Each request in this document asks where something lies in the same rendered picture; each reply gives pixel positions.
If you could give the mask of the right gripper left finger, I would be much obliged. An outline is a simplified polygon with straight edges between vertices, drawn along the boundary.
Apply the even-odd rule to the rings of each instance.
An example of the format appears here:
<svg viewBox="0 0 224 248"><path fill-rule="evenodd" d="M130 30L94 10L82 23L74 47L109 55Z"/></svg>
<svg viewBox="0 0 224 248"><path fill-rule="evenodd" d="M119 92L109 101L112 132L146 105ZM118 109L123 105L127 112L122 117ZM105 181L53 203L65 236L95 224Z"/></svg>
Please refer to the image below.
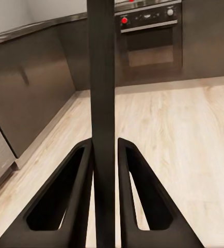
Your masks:
<svg viewBox="0 0 224 248"><path fill-rule="evenodd" d="M77 143L0 237L0 248L85 248L92 138Z"/></svg>

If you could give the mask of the poster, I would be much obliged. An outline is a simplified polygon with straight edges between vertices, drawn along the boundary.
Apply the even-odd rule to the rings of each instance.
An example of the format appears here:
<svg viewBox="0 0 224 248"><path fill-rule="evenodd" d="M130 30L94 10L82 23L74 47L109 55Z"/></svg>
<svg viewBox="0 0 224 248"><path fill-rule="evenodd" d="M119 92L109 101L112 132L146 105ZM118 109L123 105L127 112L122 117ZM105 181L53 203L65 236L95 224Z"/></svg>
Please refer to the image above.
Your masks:
<svg viewBox="0 0 224 248"><path fill-rule="evenodd" d="M87 0L95 231L115 248L115 0Z"/></svg>

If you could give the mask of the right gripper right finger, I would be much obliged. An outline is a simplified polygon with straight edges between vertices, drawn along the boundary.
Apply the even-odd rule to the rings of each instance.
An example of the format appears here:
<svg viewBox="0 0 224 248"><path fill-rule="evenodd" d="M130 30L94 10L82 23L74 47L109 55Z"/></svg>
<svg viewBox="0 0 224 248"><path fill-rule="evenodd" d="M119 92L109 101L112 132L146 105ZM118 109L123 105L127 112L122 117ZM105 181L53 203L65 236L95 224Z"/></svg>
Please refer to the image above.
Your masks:
<svg viewBox="0 0 224 248"><path fill-rule="evenodd" d="M138 227L132 174L149 229ZM121 248L204 248L138 147L118 138Z"/></svg>

